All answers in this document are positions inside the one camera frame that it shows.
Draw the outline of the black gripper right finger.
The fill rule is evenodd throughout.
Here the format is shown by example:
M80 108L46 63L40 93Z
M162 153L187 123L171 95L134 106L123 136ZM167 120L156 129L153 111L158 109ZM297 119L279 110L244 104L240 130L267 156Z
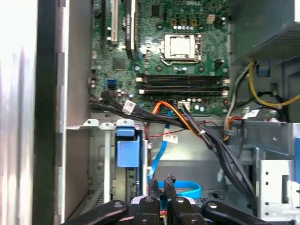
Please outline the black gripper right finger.
M269 225L270 222L247 214L218 201L207 201L199 210L189 199L178 196L175 190L176 178L167 175L164 180L164 194L167 203L169 225Z

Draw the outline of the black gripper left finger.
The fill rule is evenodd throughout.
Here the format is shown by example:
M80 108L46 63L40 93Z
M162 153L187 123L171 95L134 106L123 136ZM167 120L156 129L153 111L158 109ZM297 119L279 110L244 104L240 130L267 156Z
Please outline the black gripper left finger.
M132 199L131 203L112 200L97 206L65 225L158 225L160 224L160 190L157 180L150 180L149 194Z

